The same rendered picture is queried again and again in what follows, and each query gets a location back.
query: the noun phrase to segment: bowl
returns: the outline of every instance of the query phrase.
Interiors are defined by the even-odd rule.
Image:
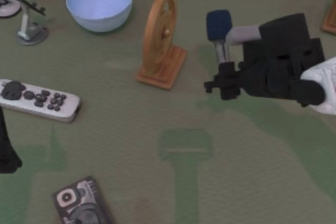
[[[66,0],[74,20],[96,33],[112,31],[129,17],[133,0]]]

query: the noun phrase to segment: wooden object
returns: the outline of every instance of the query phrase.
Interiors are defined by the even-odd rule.
[[[150,10],[136,80],[170,90],[187,52],[172,44],[177,20],[177,0],[155,0]]]
[[[322,30],[336,34],[336,0],[333,0],[326,18],[324,19]]]

